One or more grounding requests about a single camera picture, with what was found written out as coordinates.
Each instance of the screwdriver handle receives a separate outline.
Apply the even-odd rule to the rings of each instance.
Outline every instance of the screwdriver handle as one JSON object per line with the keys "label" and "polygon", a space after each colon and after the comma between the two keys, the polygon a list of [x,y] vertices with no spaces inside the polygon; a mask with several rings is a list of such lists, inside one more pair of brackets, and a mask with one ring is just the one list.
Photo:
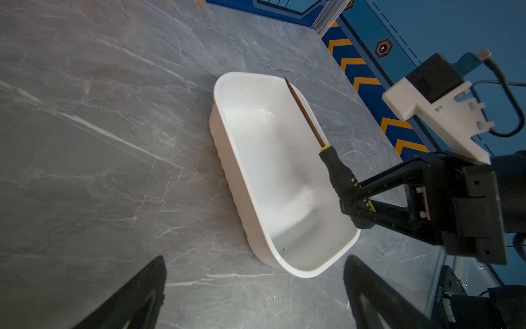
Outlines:
{"label": "screwdriver handle", "polygon": [[345,194],[358,189],[358,181],[355,175],[338,157],[338,153],[332,146],[325,146],[320,151],[320,158],[329,171],[329,179],[332,187],[342,198]]}

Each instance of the yellow arrow stripe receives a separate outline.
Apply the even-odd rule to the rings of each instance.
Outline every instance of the yellow arrow stripe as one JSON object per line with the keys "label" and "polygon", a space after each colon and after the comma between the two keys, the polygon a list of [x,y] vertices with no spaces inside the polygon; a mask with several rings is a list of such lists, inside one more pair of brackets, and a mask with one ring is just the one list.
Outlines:
{"label": "yellow arrow stripe", "polygon": [[355,81],[352,84],[352,86],[358,91],[358,88],[360,85],[381,85],[382,83],[380,80],[376,78],[362,78],[362,77],[355,77]]}
{"label": "yellow arrow stripe", "polygon": [[352,42],[349,39],[338,39],[338,40],[330,40],[329,41],[329,51],[332,54],[332,51],[334,51],[334,47],[337,46],[352,46]]}
{"label": "yellow arrow stripe", "polygon": [[401,155],[402,154],[402,150],[403,150],[404,147],[407,147],[407,148],[410,148],[410,149],[415,149],[417,151],[422,151],[422,152],[429,153],[429,150],[427,149],[427,147],[425,145],[412,143],[412,142],[408,142],[408,141],[403,141],[401,139],[397,140],[396,146],[394,147],[394,149],[396,150],[398,155]]}
{"label": "yellow arrow stripe", "polygon": [[367,65],[363,58],[342,58],[341,69],[345,72],[347,65]]}
{"label": "yellow arrow stripe", "polygon": [[389,118],[383,118],[382,124],[380,125],[380,128],[382,128],[383,132],[385,133],[387,131],[387,126],[395,126],[395,127],[402,127],[407,129],[413,129],[411,127],[411,124],[407,121],[400,121],[396,119],[389,119]]}

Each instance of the black cable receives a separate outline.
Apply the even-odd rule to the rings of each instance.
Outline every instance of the black cable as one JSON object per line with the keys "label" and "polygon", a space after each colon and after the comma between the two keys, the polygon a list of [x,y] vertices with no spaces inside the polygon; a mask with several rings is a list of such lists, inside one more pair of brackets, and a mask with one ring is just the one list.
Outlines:
{"label": "black cable", "polygon": [[[517,127],[513,131],[511,131],[509,133],[499,133],[499,132],[495,131],[493,128],[491,128],[489,133],[492,134],[492,135],[498,136],[498,137],[511,137],[511,136],[517,135],[522,130],[522,128],[524,128],[524,112],[522,111],[522,108],[521,108],[519,102],[515,98],[515,95],[511,92],[510,85],[525,87],[526,84],[518,83],[518,82],[508,83],[508,81],[506,80],[506,77],[504,75],[504,72],[502,72],[500,67],[491,58],[487,58],[486,60],[484,60],[484,64],[490,70],[492,70],[493,73],[495,73],[495,76],[498,79],[498,83],[500,83],[500,85],[504,89],[504,92],[506,93],[506,96],[510,100],[511,105],[513,105],[513,108],[515,109],[515,111],[517,112],[517,115],[519,117],[519,124],[517,125]],[[481,83],[495,83],[495,80],[477,81],[470,87],[470,90],[471,90],[471,93],[473,94],[473,97],[475,97],[475,99],[479,103],[481,102],[480,101],[480,97],[479,97],[479,94],[477,93],[477,91],[475,90],[474,87],[475,87],[476,84],[481,84]],[[484,118],[486,118],[486,120],[488,120],[488,117],[486,116],[486,113],[485,113],[484,109],[482,109],[482,114],[484,115]]]}

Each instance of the marble countertop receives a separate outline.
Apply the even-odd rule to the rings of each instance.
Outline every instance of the marble countertop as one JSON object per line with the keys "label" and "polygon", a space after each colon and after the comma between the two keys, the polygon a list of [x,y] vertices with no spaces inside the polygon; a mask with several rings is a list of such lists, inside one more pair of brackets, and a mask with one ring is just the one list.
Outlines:
{"label": "marble countertop", "polygon": [[[357,178],[399,163],[313,30],[190,0],[0,8],[5,328],[70,328],[159,254],[159,329],[355,327],[344,258],[301,279],[251,252],[208,129],[221,74],[286,75]],[[421,310],[437,253],[381,227],[349,251]]]}

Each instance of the white plastic container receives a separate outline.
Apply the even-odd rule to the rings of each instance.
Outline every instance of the white plastic container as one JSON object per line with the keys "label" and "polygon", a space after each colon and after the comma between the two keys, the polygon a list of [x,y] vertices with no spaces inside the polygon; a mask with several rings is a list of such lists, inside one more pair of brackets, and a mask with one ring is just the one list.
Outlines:
{"label": "white plastic container", "polygon": [[285,80],[227,73],[216,82],[214,101],[210,131],[250,248],[295,276],[319,275],[360,230],[340,212],[320,146]]}

